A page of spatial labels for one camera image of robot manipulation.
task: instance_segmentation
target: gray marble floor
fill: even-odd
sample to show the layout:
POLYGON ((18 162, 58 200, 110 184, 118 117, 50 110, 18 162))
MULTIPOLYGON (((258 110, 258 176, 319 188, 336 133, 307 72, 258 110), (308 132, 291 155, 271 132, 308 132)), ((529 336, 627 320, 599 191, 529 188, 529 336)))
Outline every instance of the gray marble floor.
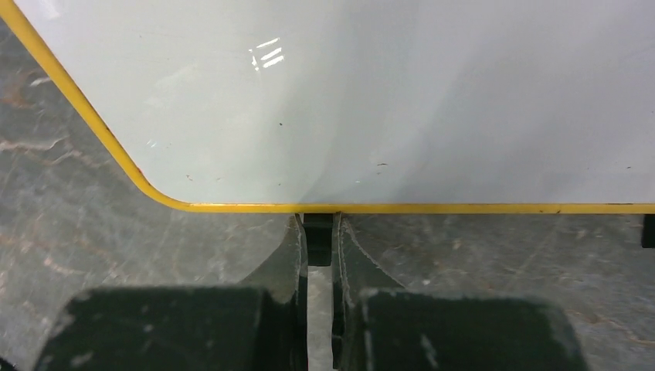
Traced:
MULTIPOLYGON (((53 318, 98 285, 228 284, 286 215, 194 214, 140 193, 0 23, 0 353, 29 369, 53 318)), ((561 305, 595 371, 655 365, 655 250, 637 216, 352 216, 406 287, 534 294, 561 305)), ((311 369, 330 369, 330 272, 309 289, 311 369)))

